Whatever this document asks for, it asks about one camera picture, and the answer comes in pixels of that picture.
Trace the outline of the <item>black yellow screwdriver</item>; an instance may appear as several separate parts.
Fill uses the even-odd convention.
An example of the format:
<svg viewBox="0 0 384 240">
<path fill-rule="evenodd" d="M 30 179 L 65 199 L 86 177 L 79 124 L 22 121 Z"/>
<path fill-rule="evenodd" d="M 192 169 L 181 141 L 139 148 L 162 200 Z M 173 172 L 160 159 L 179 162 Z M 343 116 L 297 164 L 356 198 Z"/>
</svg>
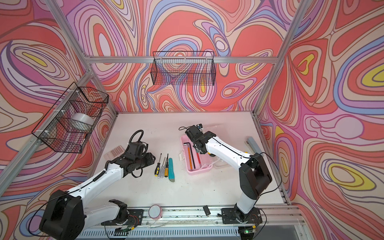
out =
<svg viewBox="0 0 384 240">
<path fill-rule="evenodd" d="M 158 177 L 159 173 L 160 173 L 161 158 L 162 158 L 162 154 L 160 154 L 159 161 L 158 161 L 156 169 L 155 169 L 155 177 Z"/>
</svg>

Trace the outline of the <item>orange handled hex key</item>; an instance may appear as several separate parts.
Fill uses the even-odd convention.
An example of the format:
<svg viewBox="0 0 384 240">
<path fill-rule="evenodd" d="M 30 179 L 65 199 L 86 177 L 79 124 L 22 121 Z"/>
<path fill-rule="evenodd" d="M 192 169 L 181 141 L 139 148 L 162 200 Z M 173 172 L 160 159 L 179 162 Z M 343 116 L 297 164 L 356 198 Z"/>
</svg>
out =
<svg viewBox="0 0 384 240">
<path fill-rule="evenodd" d="M 191 150 L 188 149 L 188 157 L 189 157 L 189 165 L 190 165 L 190 170 L 193 169 L 193 163 L 192 163 L 192 157 L 191 157 Z"/>
</svg>

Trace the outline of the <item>clear handled screwdriver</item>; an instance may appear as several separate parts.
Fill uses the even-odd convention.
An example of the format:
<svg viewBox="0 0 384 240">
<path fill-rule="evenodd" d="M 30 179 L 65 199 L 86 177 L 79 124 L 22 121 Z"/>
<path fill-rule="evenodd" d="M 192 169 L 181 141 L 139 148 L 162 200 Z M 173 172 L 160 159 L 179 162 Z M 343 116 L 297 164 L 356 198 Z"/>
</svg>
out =
<svg viewBox="0 0 384 240">
<path fill-rule="evenodd" d="M 160 179 L 164 178 L 164 176 L 165 176 L 166 161 L 167 161 L 167 159 L 164 159 L 163 165 L 160 169 Z"/>
<path fill-rule="evenodd" d="M 162 179 L 164 177 L 164 175 L 165 175 L 166 160 L 167 160 L 167 157 L 164 157 L 163 164 L 160 167 L 160 172 L 159 172 L 159 175 L 158 175 L 158 179 Z"/>
</svg>

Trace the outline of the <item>pink plastic tool box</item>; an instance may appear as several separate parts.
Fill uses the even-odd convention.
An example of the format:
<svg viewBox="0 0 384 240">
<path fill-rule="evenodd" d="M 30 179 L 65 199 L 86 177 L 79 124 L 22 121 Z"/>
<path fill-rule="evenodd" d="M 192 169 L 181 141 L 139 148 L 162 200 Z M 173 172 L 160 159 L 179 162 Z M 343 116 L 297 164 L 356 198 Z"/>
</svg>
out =
<svg viewBox="0 0 384 240">
<path fill-rule="evenodd" d="M 187 135 L 181 136 L 182 159 L 185 161 L 187 173 L 191 176 L 208 173 L 211 170 L 228 169 L 229 164 L 218 157 L 197 153 Z"/>
</svg>

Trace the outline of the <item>teal utility knife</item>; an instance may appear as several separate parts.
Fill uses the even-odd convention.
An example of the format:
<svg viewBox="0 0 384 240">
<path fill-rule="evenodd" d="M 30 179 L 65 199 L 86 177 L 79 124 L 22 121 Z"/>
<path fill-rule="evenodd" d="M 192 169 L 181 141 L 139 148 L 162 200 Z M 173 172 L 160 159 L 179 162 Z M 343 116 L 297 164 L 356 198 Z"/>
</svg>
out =
<svg viewBox="0 0 384 240">
<path fill-rule="evenodd" d="M 175 182 L 175 174 L 174 174 L 174 164 L 173 159 L 169 158 L 169 181 L 174 183 Z"/>
</svg>

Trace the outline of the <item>red handled hex key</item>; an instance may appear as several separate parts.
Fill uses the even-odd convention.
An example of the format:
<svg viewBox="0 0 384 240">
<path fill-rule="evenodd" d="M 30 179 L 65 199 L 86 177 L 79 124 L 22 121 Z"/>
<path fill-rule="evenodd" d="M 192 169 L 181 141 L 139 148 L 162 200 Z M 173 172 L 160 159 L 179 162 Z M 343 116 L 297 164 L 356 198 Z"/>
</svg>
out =
<svg viewBox="0 0 384 240">
<path fill-rule="evenodd" d="M 202 167 L 202 163 L 201 163 L 201 159 L 200 159 L 200 154 L 198 152 L 196 152 L 196 155 L 197 155 L 199 166 L 201 168 Z"/>
</svg>

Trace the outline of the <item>orange handled screwdriver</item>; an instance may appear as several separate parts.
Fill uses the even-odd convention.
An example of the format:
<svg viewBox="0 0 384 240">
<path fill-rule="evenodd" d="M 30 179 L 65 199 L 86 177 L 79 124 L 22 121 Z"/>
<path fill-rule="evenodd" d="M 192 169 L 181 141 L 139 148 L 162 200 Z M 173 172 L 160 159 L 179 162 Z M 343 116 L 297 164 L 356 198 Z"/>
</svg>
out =
<svg viewBox="0 0 384 240">
<path fill-rule="evenodd" d="M 169 154 L 167 154 L 166 165 L 165 165 L 165 178 L 169 176 Z"/>
</svg>

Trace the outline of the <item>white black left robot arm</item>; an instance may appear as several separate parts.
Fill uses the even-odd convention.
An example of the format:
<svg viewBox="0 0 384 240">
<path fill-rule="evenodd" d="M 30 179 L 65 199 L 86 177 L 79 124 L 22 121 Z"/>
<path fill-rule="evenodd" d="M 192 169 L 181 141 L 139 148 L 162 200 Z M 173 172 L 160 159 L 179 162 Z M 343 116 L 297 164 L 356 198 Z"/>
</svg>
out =
<svg viewBox="0 0 384 240">
<path fill-rule="evenodd" d="M 92 208 L 88 205 L 113 183 L 153 165 L 155 160 L 147 143 L 129 143 L 119 157 L 107 161 L 105 168 L 92 178 L 67 191 L 55 191 L 47 202 L 40 231 L 56 240 L 74 240 L 83 230 L 104 222 L 126 223 L 130 213 L 122 201 L 112 199 Z"/>
</svg>

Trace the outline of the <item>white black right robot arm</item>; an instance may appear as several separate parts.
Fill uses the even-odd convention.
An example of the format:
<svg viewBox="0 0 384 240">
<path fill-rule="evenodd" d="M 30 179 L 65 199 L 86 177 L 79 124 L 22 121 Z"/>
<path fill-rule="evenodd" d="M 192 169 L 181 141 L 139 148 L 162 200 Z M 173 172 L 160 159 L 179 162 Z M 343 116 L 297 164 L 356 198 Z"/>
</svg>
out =
<svg viewBox="0 0 384 240">
<path fill-rule="evenodd" d="M 197 153 L 214 155 L 238 170 L 242 194 L 233 208 L 233 216 L 224 219 L 245 223 L 256 209 L 257 200 L 273 181 L 263 156 L 242 152 L 211 131 L 204 133 L 201 124 L 186 127 L 185 134 Z"/>
</svg>

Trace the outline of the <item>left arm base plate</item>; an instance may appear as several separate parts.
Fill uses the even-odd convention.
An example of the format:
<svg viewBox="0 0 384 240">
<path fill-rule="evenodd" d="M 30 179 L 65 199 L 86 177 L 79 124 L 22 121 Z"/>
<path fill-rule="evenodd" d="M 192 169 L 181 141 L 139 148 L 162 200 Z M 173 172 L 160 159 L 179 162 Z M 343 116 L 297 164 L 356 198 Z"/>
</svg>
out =
<svg viewBox="0 0 384 240">
<path fill-rule="evenodd" d="M 118 215 L 116 220 L 101 223 L 102 226 L 128 226 L 137 227 L 142 224 L 143 209 L 128 209 L 126 215 Z"/>
</svg>

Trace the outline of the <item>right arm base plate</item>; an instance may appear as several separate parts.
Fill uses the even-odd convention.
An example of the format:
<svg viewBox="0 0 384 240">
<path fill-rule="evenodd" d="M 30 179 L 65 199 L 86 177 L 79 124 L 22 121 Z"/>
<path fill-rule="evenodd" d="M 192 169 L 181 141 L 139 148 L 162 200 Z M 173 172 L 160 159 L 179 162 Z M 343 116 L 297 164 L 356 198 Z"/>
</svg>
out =
<svg viewBox="0 0 384 240">
<path fill-rule="evenodd" d="M 258 226 L 263 222 L 259 208 L 253 207 L 247 214 L 241 212 L 237 207 L 222 208 L 218 217 L 222 218 L 223 224 L 253 224 Z"/>
</svg>

